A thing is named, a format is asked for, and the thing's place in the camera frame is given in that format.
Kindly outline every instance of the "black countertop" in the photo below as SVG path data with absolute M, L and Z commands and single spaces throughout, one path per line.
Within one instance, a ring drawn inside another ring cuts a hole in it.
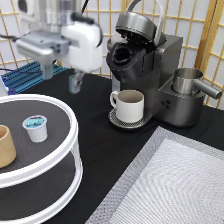
M 191 128 L 178 129 L 152 120 L 138 131 L 125 132 L 108 120 L 111 80 L 86 75 L 81 92 L 73 95 L 68 91 L 72 74 L 72 70 L 65 71 L 23 92 L 64 101 L 79 123 L 83 179 L 71 202 L 47 224 L 85 223 L 158 126 L 224 150 L 224 111 L 204 106 L 199 123 Z

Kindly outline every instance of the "round tray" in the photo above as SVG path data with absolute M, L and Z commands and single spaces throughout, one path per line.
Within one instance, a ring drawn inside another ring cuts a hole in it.
M 0 189 L 0 223 L 43 223 L 68 204 L 81 178 L 82 169 L 75 169 L 74 157 L 69 153 L 37 178 Z
M 0 169 L 0 188 L 13 186 L 46 172 L 58 164 L 77 142 L 78 123 L 69 106 L 42 95 L 16 95 L 0 98 L 0 124 L 10 128 L 17 157 Z M 48 139 L 33 143 L 22 122 L 30 116 L 47 117 Z

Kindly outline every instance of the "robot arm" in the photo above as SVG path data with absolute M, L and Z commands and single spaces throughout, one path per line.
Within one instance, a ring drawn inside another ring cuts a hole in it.
M 81 16 L 81 0 L 18 0 L 23 36 L 18 51 L 41 64 L 44 79 L 53 77 L 53 61 L 73 67 L 70 91 L 80 90 L 82 77 L 103 63 L 102 31 Z

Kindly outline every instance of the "single-serve coffee machine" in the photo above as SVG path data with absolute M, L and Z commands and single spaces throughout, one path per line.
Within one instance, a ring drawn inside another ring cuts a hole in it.
M 109 113 L 117 127 L 136 129 L 152 117 L 177 127 L 196 124 L 205 95 L 218 99 L 221 92 L 203 83 L 202 72 L 178 68 L 183 38 L 162 32 L 164 10 L 158 0 L 158 27 L 146 16 L 132 12 L 141 0 L 134 0 L 118 18 L 115 34 L 108 41 L 107 64 L 113 73 L 113 88 L 143 93 L 144 117 L 135 123 L 117 119 L 115 109 Z

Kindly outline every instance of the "coffee machine drip tray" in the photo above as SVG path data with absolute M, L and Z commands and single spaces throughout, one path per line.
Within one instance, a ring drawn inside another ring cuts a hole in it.
M 121 129 L 124 130 L 129 130 L 129 131 L 134 131 L 138 128 L 143 127 L 145 124 L 148 123 L 148 121 L 152 118 L 152 114 L 148 114 L 148 113 L 144 113 L 143 118 L 140 121 L 137 121 L 135 123 L 125 123 L 123 121 L 120 121 L 117 117 L 116 117 L 116 109 L 112 109 L 109 113 L 109 120 L 110 122 Z

